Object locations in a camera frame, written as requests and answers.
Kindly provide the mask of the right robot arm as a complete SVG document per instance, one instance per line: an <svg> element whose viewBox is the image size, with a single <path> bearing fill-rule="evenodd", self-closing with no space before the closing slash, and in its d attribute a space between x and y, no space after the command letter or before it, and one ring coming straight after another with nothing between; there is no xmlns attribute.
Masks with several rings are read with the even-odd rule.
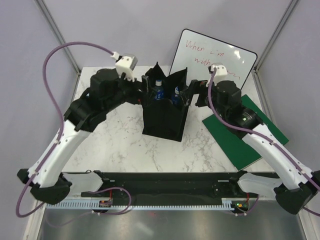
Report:
<svg viewBox="0 0 320 240"><path fill-rule="evenodd" d="M242 104L242 92L233 81L192 80L189 87L179 93L184 104L189 104L194 94L198 95L198 107L210 107L226 129L254 149L277 174L272 178L241 170L229 184L233 196L244 193L265 196L296 215L319 193L319 171L297 160L257 113Z"/></svg>

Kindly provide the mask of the black canvas bag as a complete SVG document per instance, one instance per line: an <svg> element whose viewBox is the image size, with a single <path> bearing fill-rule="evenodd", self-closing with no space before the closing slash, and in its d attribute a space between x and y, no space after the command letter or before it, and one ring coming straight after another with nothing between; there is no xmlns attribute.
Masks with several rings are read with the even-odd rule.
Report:
<svg viewBox="0 0 320 240"><path fill-rule="evenodd" d="M142 133L144 135L176 142L182 141L189 107L182 102L179 105L175 105L172 101L172 95L175 92L175 88L180 91L188 90L186 84L187 73L188 69L185 68L165 76L159 64L156 64L145 73L145 76L148 77L148 86L151 91L156 86L156 80L161 80L164 96L162 99L156 100L154 99L154 94L150 91L149 96L145 97L145 102L142 104Z"/></svg>

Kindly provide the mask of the water bottle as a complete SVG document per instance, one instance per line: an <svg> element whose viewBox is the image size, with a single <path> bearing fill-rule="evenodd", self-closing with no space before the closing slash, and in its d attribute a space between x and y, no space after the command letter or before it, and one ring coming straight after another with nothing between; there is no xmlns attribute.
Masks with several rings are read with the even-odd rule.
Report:
<svg viewBox="0 0 320 240"><path fill-rule="evenodd" d="M155 87L153 90L155 92L155 96L154 96L155 100L161 100L164 98L164 88L162 86L162 81L160 79L157 79L155 81Z"/></svg>
<svg viewBox="0 0 320 240"><path fill-rule="evenodd" d="M180 90L178 86L175 87L171 95L171 102L177 108L181 105L181 96L180 96Z"/></svg>

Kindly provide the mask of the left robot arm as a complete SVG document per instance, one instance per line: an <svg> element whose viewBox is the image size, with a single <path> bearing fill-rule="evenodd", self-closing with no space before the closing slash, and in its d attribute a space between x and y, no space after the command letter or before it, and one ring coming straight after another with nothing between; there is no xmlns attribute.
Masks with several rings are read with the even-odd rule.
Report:
<svg viewBox="0 0 320 240"><path fill-rule="evenodd" d="M66 173L63 168L79 145L107 119L107 114L124 103L140 105L151 91L148 76L127 80L115 69L100 69L90 78L90 86L74 100L62 119L63 128L38 160L29 169L20 169L18 178L31 187L32 196L43 203L56 205L66 197L84 192L106 196L110 185L103 174Z"/></svg>

